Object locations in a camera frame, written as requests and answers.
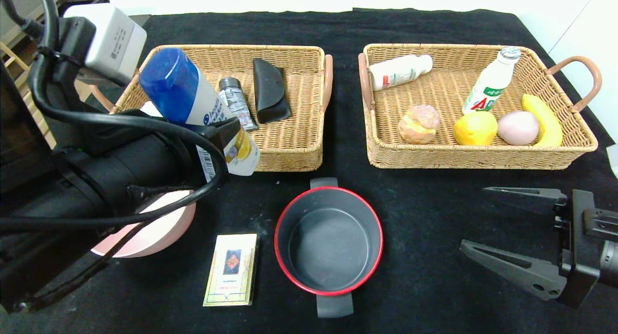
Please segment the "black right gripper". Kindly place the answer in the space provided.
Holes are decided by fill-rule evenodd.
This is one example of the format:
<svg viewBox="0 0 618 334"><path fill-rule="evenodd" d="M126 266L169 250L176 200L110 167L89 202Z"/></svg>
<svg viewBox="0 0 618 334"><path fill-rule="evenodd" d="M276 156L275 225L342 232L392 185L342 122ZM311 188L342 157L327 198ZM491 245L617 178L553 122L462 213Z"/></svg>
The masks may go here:
<svg viewBox="0 0 618 334"><path fill-rule="evenodd" d="M545 187L489 186L482 191L503 206L534 213L560 212L568 202L561 190ZM543 301L558 299L579 308L594 286L618 286L618 214L596 207L593 193L578 189L572 191L570 208L559 238L559 266L465 239L460 251Z"/></svg>

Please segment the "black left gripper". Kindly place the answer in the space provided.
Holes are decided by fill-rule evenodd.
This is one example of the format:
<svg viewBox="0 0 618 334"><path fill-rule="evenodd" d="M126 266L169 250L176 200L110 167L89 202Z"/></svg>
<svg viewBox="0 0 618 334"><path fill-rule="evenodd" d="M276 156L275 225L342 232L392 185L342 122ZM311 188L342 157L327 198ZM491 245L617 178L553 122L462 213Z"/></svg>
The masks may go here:
<svg viewBox="0 0 618 334"><path fill-rule="evenodd" d="M114 122L137 138L107 156L107 204L142 207L153 197L183 189L192 193L169 204L184 207L218 187L218 149L241 130L237 117L192 131L168 122Z"/></svg>

